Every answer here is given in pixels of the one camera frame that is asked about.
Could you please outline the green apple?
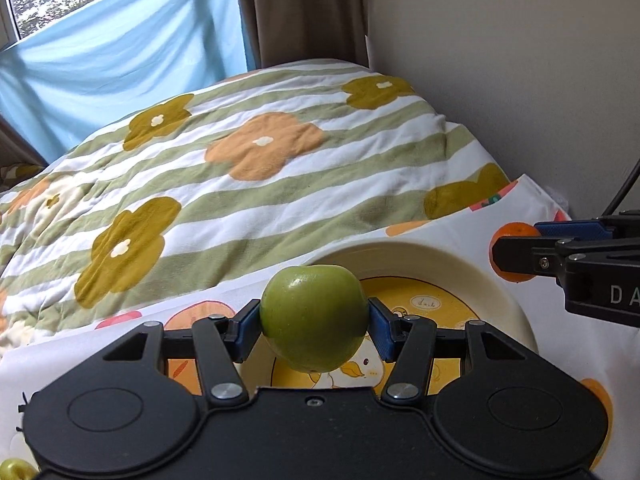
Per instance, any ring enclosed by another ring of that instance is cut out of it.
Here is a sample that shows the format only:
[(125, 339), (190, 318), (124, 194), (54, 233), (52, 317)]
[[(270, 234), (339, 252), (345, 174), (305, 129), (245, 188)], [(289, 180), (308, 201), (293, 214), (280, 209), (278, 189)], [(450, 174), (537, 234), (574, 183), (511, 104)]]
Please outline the green apple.
[(346, 363), (369, 325), (360, 281), (334, 264), (280, 270), (262, 292), (259, 314), (272, 351), (303, 373), (326, 373)]

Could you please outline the cream fruit bowl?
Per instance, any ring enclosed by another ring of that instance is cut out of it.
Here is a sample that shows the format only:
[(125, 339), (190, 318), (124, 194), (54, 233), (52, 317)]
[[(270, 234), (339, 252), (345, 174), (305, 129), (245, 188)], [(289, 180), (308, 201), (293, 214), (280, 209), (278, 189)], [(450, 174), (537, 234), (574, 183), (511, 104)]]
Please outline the cream fruit bowl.
[[(486, 321), (530, 350), (537, 349), (532, 328), (513, 295), (486, 272), (446, 250), (417, 242), (383, 240), (329, 249), (306, 263), (344, 266), (360, 279), (368, 296), (381, 300), (394, 315), (420, 315), (440, 328), (452, 330), (462, 330), (472, 320)], [(291, 370), (262, 338), (238, 366), (250, 391), (269, 386), (371, 387), (377, 393), (392, 368), (378, 355), (370, 338), (349, 361), (329, 373)]]

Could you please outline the floral striped duvet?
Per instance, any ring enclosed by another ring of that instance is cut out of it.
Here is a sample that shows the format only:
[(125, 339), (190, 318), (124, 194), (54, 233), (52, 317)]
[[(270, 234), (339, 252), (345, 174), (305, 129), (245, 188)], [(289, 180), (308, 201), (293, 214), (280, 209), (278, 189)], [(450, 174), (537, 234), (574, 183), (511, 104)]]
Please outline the floral striped duvet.
[(407, 81), (347, 62), (255, 70), (102, 128), (1, 195), (11, 351), (509, 180)]

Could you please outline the small yellow-green apple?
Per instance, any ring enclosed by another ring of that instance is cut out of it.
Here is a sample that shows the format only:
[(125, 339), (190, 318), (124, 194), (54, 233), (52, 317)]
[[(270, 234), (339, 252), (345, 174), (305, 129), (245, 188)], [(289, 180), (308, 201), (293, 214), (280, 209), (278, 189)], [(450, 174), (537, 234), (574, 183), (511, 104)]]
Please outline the small yellow-green apple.
[(34, 480), (38, 469), (21, 458), (7, 458), (0, 464), (0, 480)]

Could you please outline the light blue window cloth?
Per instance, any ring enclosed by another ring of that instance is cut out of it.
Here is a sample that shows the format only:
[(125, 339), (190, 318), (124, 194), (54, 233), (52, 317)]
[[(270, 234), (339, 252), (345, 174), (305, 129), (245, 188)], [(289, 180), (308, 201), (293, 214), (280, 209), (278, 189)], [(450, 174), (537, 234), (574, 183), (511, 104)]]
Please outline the light blue window cloth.
[(238, 0), (98, 0), (1, 53), (1, 116), (47, 162), (254, 66)]

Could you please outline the brown right curtain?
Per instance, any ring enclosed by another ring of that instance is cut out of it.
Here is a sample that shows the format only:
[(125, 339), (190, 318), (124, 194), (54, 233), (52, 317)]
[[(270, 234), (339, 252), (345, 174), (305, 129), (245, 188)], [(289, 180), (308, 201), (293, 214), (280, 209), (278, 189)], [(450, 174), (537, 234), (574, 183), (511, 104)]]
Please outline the brown right curtain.
[(367, 0), (239, 0), (256, 66), (334, 58), (369, 64)]

